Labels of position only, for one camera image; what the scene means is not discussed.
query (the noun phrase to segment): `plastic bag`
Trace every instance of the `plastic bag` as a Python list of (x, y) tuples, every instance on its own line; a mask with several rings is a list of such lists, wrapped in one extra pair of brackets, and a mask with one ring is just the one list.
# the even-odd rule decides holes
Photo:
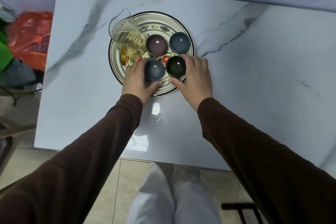
[(8, 46), (14, 57), (32, 69), (45, 70), (53, 14), (24, 12), (8, 28)]

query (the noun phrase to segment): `brown long-sleeve shirt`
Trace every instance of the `brown long-sleeve shirt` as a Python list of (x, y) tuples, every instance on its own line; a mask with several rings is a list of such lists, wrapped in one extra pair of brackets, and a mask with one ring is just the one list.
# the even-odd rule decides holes
[[(0, 223), (83, 223), (139, 126), (140, 99), (106, 116), (0, 200)], [(198, 108), (203, 137), (223, 156), (269, 223), (336, 223), (336, 180), (213, 98)]]

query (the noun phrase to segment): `floral plate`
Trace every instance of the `floral plate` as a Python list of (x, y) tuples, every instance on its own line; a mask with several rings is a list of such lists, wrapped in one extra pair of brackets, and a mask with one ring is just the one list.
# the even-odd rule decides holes
[[(168, 14), (159, 12), (142, 12), (135, 14), (133, 18), (139, 25), (140, 32), (144, 34), (146, 37), (153, 34), (159, 34), (166, 39), (167, 43), (169, 42), (171, 35), (173, 35), (174, 33), (176, 32), (186, 33), (191, 43), (191, 46), (186, 54), (191, 56), (195, 55), (194, 44), (191, 39), (191, 36), (186, 30), (186, 28), (177, 19), (171, 17)], [(168, 48), (168, 51), (165, 55), (161, 57), (153, 57), (153, 59), (163, 62), (164, 66), (166, 66), (166, 63), (170, 59), (170, 57), (176, 55), (178, 54), (172, 52), (171, 49)], [(145, 52), (145, 54), (139, 57), (138, 60), (142, 58), (149, 58), (149, 54)], [(124, 66), (121, 64), (118, 44), (115, 43), (113, 40), (111, 40), (108, 48), (108, 60), (110, 62), (110, 66), (115, 78), (122, 85), (125, 78), (125, 69), (128, 65), (132, 65), (133, 61), (129, 60), (128, 63), (126, 63), (126, 65)], [(176, 87), (168, 82), (169, 78), (170, 75), (166, 72), (165, 75), (160, 79), (161, 81), (163, 81), (163, 85), (158, 89), (158, 91), (155, 94), (152, 95), (152, 97), (163, 96), (176, 90)], [(179, 79), (182, 82), (184, 82), (186, 76), (183, 76), (182, 78)]]

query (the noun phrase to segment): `white pants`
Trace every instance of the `white pants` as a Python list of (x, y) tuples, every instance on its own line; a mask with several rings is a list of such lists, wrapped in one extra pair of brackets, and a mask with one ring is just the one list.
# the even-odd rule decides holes
[(221, 224), (198, 168), (153, 162), (126, 224)]

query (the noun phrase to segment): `white marble tabletop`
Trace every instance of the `white marble tabletop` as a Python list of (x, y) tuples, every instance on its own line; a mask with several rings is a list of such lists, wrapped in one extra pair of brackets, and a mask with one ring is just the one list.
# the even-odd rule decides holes
[[(119, 99), (107, 28), (124, 8), (177, 18), (209, 61), (217, 100), (317, 166), (328, 165), (336, 136), (336, 14), (232, 0), (56, 0), (35, 147), (63, 149)], [(150, 100), (122, 157), (229, 169), (178, 90)]]

